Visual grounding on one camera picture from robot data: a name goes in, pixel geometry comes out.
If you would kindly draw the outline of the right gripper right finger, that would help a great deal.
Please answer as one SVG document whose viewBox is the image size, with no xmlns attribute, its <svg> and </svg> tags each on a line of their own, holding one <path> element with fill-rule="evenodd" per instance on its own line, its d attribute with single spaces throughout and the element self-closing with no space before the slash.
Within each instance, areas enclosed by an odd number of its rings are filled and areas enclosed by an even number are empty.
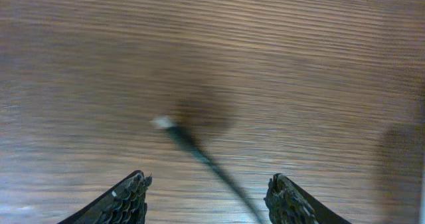
<svg viewBox="0 0 425 224">
<path fill-rule="evenodd" d="M 273 224 L 351 224 L 282 173 L 269 180 L 264 201 Z"/>
</svg>

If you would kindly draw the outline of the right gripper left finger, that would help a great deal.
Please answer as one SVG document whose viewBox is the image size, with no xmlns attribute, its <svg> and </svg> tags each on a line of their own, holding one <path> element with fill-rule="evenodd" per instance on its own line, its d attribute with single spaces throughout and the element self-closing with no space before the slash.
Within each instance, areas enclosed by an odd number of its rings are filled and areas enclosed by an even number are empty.
<svg viewBox="0 0 425 224">
<path fill-rule="evenodd" d="M 59 224 L 145 224 L 151 176 L 135 170 Z"/>
</svg>

